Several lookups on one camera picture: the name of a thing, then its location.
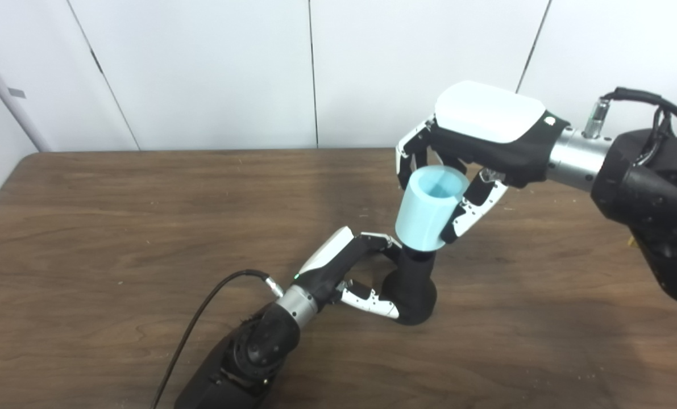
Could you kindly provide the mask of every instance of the robotic arm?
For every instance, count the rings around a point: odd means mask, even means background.
[[[658,106],[652,129],[601,136],[611,101]],[[476,223],[504,186],[521,189],[551,179],[587,191],[605,217],[629,226],[655,278],[677,300],[677,137],[671,130],[672,115],[677,116],[677,106],[661,96],[618,88],[598,100],[580,130],[539,101],[464,81],[445,91],[434,115],[401,139],[396,171],[405,189],[413,165],[426,165],[427,148],[445,166],[463,173],[463,163],[484,166],[442,231],[446,243]]]

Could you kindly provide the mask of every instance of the robotic hand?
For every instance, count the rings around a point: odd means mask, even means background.
[[[652,129],[600,135],[611,101],[658,106]],[[663,290],[677,300],[677,106],[645,91],[617,88],[593,107],[584,130],[540,101],[464,81],[437,100],[435,112],[401,139],[396,173],[406,189],[431,148],[445,166],[484,166],[442,231],[452,243],[497,202],[507,186],[552,179],[591,193],[610,220],[629,226]]]
[[[389,276],[405,277],[399,280],[404,280],[402,287],[411,289],[408,299],[431,283],[433,256],[418,257],[388,235],[354,235],[348,227],[339,228],[310,256],[278,300],[243,321],[211,350],[177,398],[175,408],[259,407],[287,354],[297,347],[300,331],[328,304],[343,301],[399,323],[416,323],[413,310],[403,314],[403,305],[377,295],[366,285],[345,280],[348,271],[370,253],[382,253],[395,262],[397,269]],[[424,321],[431,311],[421,313]]]

